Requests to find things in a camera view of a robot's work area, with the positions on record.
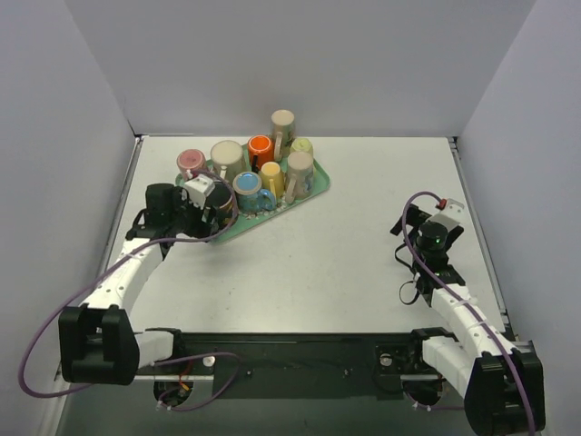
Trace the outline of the beige cartoon mug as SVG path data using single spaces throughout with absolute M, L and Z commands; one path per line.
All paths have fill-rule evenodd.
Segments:
M 309 154 L 290 153 L 287 159 L 284 200 L 293 203 L 310 196 L 314 185 L 314 161 Z

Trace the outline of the pink mug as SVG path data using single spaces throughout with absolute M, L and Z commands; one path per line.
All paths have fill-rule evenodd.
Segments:
M 182 151 L 177 156 L 176 164 L 184 181 L 191 180 L 200 170 L 207 169 L 205 155 L 198 149 Z

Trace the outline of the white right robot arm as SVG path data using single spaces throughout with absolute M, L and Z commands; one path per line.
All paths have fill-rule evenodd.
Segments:
M 487 319 L 448 250 L 462 234 L 464 207 L 441 200 L 429 214 L 411 203 L 391 233 L 409 249 L 417 293 L 447 323 L 443 333 L 426 333 L 405 350 L 408 366 L 441 374 L 462 397 L 477 435 L 530 434 L 546 426 L 544 369 L 534 350 L 507 339 Z

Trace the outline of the black mug red inside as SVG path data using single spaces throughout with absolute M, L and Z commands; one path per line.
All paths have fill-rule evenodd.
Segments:
M 229 223 L 236 222 L 237 218 L 233 216 L 231 192 L 225 183 L 214 182 L 214 188 L 207 198 L 207 204 L 216 211 L 215 221 L 219 230 L 222 230 Z

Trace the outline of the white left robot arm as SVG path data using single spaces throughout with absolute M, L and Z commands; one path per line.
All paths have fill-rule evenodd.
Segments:
M 156 363 L 175 374 L 187 361 L 174 343 L 177 331 L 153 328 L 135 332 L 131 310 L 154 270 L 180 234 L 207 241 L 219 228 L 210 197 L 215 182 L 200 175 L 183 186 L 147 187 L 145 206 L 125 235 L 115 264 L 77 306 L 58 319 L 62 374 L 71 383 L 130 384 L 137 372 Z

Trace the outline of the orange mug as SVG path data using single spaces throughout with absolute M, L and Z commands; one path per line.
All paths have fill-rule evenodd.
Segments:
M 247 143 L 249 163 L 259 171 L 267 162 L 274 161 L 274 145 L 267 135 L 255 135 Z

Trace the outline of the blue butterfly mug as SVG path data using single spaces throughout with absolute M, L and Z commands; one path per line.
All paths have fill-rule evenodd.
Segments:
M 238 174 L 233 180 L 232 187 L 236 193 L 238 208 L 242 213 L 272 211 L 277 207 L 275 195 L 262 187 L 262 180 L 256 173 Z

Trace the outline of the cream mug green inside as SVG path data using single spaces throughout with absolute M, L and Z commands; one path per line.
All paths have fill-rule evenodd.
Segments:
M 236 141 L 223 140 L 211 149 L 212 171 L 228 183 L 248 171 L 244 150 Z

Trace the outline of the small yellow mug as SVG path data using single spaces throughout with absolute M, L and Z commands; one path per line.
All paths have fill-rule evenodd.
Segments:
M 284 172 L 278 163 L 264 163 L 260 169 L 259 176 L 262 181 L 262 187 L 273 193 L 277 199 L 284 195 Z

